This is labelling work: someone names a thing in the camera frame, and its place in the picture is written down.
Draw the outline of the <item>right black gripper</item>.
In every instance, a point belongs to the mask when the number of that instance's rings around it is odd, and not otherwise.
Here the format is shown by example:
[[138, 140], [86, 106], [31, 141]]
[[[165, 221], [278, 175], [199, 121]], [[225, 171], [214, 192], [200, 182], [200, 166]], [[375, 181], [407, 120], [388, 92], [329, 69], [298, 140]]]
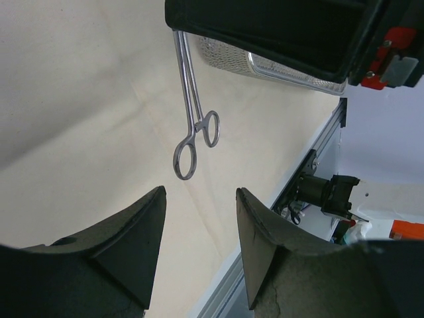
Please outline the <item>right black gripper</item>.
[[423, 2], [383, 1], [348, 83], [368, 89], [417, 86], [423, 77]]

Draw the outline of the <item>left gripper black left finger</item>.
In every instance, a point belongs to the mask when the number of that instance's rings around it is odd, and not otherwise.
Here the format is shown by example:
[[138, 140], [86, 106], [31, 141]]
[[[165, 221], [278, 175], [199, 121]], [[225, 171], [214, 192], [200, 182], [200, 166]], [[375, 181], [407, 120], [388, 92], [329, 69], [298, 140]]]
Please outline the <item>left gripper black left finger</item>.
[[158, 186], [50, 245], [1, 247], [2, 317], [144, 317], [166, 216]]

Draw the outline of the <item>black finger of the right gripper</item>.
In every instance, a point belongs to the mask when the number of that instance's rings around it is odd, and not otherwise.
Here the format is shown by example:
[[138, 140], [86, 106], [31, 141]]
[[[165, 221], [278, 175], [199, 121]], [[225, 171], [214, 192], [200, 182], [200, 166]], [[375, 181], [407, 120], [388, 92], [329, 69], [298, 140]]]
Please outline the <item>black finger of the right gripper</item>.
[[340, 83], [385, 1], [166, 1], [166, 24]]

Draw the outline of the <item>steel scissors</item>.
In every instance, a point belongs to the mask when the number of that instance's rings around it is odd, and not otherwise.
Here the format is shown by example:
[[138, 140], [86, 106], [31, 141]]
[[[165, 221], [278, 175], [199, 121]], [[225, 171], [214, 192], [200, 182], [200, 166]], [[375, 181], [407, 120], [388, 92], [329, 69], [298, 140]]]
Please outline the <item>steel scissors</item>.
[[[214, 148], [220, 139], [221, 128], [219, 114], [214, 110], [210, 110], [205, 114], [201, 108], [186, 33], [175, 30], [173, 37], [187, 118], [187, 135], [178, 143], [174, 150], [173, 168], [176, 176], [180, 180], [186, 181], [193, 177], [197, 168], [197, 151], [195, 147], [197, 133], [203, 134], [203, 139], [207, 147]], [[183, 174], [181, 171], [181, 155], [184, 148], [188, 148], [190, 152], [190, 167], [186, 174]]]

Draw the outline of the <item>wire mesh instrument tray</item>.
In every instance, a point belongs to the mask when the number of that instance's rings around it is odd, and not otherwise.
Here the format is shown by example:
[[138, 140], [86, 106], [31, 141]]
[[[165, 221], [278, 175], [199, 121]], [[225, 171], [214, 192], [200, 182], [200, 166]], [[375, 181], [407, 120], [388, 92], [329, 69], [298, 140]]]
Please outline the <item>wire mesh instrument tray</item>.
[[345, 92], [348, 85], [347, 81], [334, 83], [315, 78], [212, 38], [197, 36], [196, 41], [197, 49], [203, 60], [210, 66], [220, 70], [260, 80], [290, 83], [338, 96]]

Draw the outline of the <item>beige surgical wrap cloth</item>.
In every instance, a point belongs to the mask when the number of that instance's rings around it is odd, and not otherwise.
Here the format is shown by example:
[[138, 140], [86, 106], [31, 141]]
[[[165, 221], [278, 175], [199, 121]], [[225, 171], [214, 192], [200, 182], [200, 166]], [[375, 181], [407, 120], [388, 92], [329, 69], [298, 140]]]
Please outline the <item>beige surgical wrap cloth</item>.
[[336, 96], [239, 76], [191, 53], [215, 148], [187, 123], [162, 1], [1, 2], [1, 243], [51, 244], [156, 186], [166, 222], [148, 317], [196, 317], [239, 251], [235, 192], [271, 204], [328, 121]]

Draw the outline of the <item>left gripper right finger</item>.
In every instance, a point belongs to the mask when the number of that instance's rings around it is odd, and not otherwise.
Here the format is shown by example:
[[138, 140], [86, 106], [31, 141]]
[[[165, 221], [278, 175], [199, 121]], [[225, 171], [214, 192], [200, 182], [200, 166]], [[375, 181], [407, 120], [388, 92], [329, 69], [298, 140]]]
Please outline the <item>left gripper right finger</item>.
[[420, 240], [325, 241], [236, 192], [249, 309], [256, 317], [422, 317]]

